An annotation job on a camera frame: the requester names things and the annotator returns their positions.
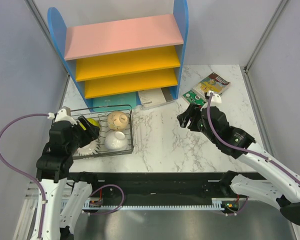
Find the grey wire dish rack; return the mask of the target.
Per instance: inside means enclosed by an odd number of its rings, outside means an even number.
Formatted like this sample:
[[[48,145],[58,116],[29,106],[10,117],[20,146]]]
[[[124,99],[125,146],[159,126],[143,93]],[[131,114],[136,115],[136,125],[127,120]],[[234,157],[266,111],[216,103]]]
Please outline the grey wire dish rack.
[[[99,122],[100,124],[100,131],[99,131],[99,137],[97,140],[100,146],[99,152],[97,154],[93,155],[87,155],[87,156],[79,156],[77,155],[77,152],[74,154],[75,160],[83,160],[88,158],[100,158],[100,157],[109,157],[109,156],[116,156],[116,155],[126,155],[131,154],[134,150],[134,131],[133,131],[133,121],[132,121],[132,109],[130,110],[121,110],[121,112],[125,113],[128,116],[129,123],[125,130],[122,132],[125,134],[125,136],[128,139],[128,146],[126,150],[108,150],[105,145],[104,141],[106,136],[110,132],[114,132],[114,130],[110,129],[108,127],[108,115],[112,113],[113,111],[106,111],[106,112],[94,112],[93,107],[89,108],[82,108],[82,109],[75,109],[71,111],[71,115],[74,119],[77,119],[79,116],[84,116],[85,118],[92,118]]]

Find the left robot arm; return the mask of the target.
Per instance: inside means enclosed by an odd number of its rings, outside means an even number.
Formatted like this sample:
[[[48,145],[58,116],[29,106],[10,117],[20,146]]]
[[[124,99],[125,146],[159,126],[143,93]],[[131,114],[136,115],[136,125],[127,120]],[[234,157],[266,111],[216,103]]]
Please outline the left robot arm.
[[[99,138],[100,127],[95,120],[79,116],[57,115],[49,130],[49,141],[36,163],[39,190],[38,216],[35,229],[43,240],[72,240],[74,229],[88,197],[96,196],[100,185],[96,175],[79,173],[74,179],[70,198],[64,208],[64,188],[79,148]]]

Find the beige bird pattern bowl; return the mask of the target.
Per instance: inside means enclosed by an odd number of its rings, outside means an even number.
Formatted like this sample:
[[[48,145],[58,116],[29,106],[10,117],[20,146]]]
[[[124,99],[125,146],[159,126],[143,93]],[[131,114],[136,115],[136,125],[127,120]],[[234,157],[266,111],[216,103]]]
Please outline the beige bird pattern bowl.
[[[126,129],[129,123],[128,116],[122,111],[113,111],[107,117],[107,124],[111,130],[120,131]]]

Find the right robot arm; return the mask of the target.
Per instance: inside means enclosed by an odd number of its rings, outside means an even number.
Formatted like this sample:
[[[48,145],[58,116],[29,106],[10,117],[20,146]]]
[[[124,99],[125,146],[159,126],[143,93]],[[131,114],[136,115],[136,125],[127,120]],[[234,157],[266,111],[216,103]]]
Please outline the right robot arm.
[[[256,170],[269,183],[229,171],[219,184],[225,197],[234,193],[251,197],[278,209],[300,226],[300,175],[275,159],[241,128],[231,126],[216,106],[190,104],[177,116],[180,127],[204,134],[222,153]]]

